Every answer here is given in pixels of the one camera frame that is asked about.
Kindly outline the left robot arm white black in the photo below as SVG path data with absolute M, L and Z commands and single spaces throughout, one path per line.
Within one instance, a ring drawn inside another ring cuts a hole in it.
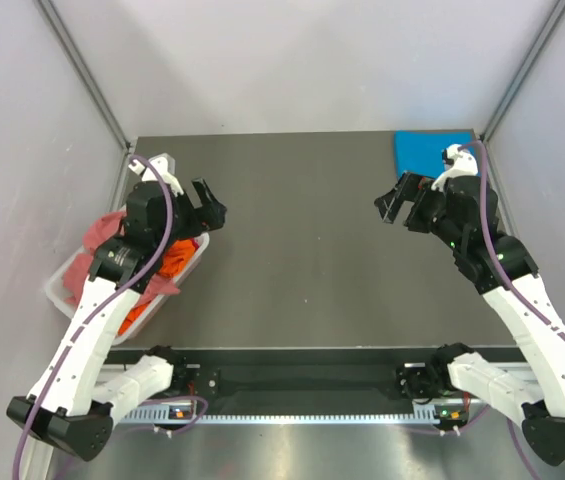
M 103 385 L 97 378 L 168 249 L 225 223 L 227 209 L 206 181 L 197 178 L 192 184 L 200 206 L 162 180 L 143 180 L 127 197 L 117 229 L 93 255 L 80 302 L 46 372 L 7 407 L 25 437 L 91 461 L 128 413 L 156 394 L 174 397 L 188 387 L 181 356 L 166 347 L 149 349 Z

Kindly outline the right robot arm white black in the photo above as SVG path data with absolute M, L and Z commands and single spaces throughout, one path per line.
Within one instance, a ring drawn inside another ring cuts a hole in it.
M 534 453 L 551 466 L 565 462 L 565 324 L 545 290 L 524 244 L 499 228 L 498 195 L 474 175 L 434 181 L 412 172 L 378 197 L 383 222 L 395 221 L 406 202 L 404 222 L 450 247 L 458 271 L 475 287 L 511 333 L 536 382 L 528 385 L 461 343 L 436 350 L 427 362 L 438 394 L 467 392 L 519 426 Z

